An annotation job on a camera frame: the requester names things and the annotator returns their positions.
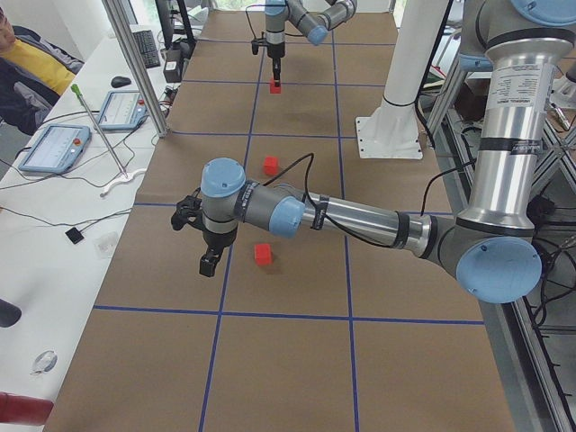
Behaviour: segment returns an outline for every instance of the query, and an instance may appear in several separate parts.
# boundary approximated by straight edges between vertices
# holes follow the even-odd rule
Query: blue joint cap
[[[286,9],[285,0],[266,0],[264,13],[268,16],[277,16]]]
[[[491,72],[494,69],[492,63],[485,57],[459,55],[460,68],[464,72]]]
[[[293,196],[287,196],[274,208],[268,230],[275,236],[291,239],[300,227],[304,208],[303,202],[298,201]]]
[[[510,303],[530,293],[542,274],[534,247],[521,238],[496,237],[466,251],[456,267],[458,283],[488,303]]]
[[[546,27],[576,24],[573,0],[510,0],[516,10],[532,23]]]
[[[245,182],[242,165],[227,157],[220,157],[204,166],[200,190],[210,198],[224,198],[239,191]]]
[[[326,27],[318,25],[310,30],[307,39],[312,45],[320,45],[328,36],[328,30]]]

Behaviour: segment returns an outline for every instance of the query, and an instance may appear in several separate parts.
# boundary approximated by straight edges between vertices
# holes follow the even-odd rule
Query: red cylinder
[[[0,391],[0,423],[41,426],[54,407],[50,400],[29,398]]]

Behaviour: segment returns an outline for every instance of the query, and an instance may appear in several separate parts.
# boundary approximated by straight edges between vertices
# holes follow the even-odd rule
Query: white table
[[[155,36],[158,33],[157,29],[153,29],[153,32]],[[166,87],[162,68],[148,69],[158,98]],[[80,86],[91,108],[99,110],[107,92],[112,90],[111,79],[118,75],[131,77],[131,72],[118,41],[106,37],[79,72],[75,83]],[[123,89],[136,89],[133,79],[132,82],[132,85]],[[68,90],[49,118],[80,111],[83,109],[77,97]],[[87,116],[66,117],[55,122],[62,121],[65,121],[64,124],[91,126]],[[126,133],[108,136],[111,143],[115,144]],[[127,139],[136,154],[128,165],[129,172],[148,166],[154,152],[152,141],[157,140],[150,119]],[[93,133],[92,141],[76,164],[82,164],[105,151],[101,137]],[[131,153],[122,145],[118,147],[118,155],[124,164],[131,157]],[[15,167],[23,156],[16,159]],[[116,174],[117,166],[111,155],[105,153],[66,176],[84,177],[95,184],[104,185]],[[101,198],[102,188],[93,187],[81,180],[56,177],[36,184],[0,190],[0,206],[53,223],[97,219],[129,209],[134,203],[142,178],[143,175],[140,175],[129,184],[116,185],[106,197]],[[11,169],[0,182],[0,188],[26,182]],[[97,250],[95,243],[102,236],[119,237],[127,218],[124,215],[97,223],[85,231],[84,240],[73,245],[65,236],[65,231],[69,229],[67,227],[46,227],[36,220],[0,211],[0,268],[3,279],[0,299],[22,310],[22,317],[15,325],[0,328],[0,392],[51,401],[57,398],[111,262],[109,256],[103,257]],[[47,350],[58,355],[55,368],[48,373],[32,375],[34,359]],[[1,432],[37,430],[42,430],[42,427],[0,424]]]

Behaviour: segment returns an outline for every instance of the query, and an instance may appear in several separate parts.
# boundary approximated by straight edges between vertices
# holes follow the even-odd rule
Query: computer mouse
[[[120,88],[132,84],[132,80],[127,76],[115,76],[112,78],[110,85],[114,88]]]

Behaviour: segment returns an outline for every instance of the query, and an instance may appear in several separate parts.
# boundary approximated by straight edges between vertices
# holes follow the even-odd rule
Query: green-tipped rod
[[[112,147],[112,144],[110,143],[110,141],[108,140],[108,137],[106,137],[106,134],[104,133],[104,131],[102,130],[102,128],[100,127],[100,124],[98,123],[98,120],[94,117],[94,115],[92,114],[92,111],[90,111],[90,107],[88,106],[88,104],[86,103],[86,101],[84,100],[84,97],[82,96],[82,92],[80,91],[80,87],[78,87],[77,84],[73,84],[70,89],[72,90],[72,92],[77,96],[78,101],[80,101],[80,103],[82,104],[82,106],[84,107],[86,113],[88,114],[88,117],[90,117],[90,120],[92,120],[92,124],[94,125],[94,129],[96,129],[96,131],[100,134],[100,136],[102,137],[102,140],[104,141],[104,144],[106,145],[106,147],[108,148],[108,151],[110,152],[110,154],[112,155],[114,162],[116,162],[116,165],[118,166],[118,168],[120,169],[120,172],[122,173],[123,176],[127,177],[128,173],[126,172],[126,168],[124,168],[124,166],[122,165],[122,162],[118,159],[118,155],[116,155],[116,152],[114,151],[114,147]]]

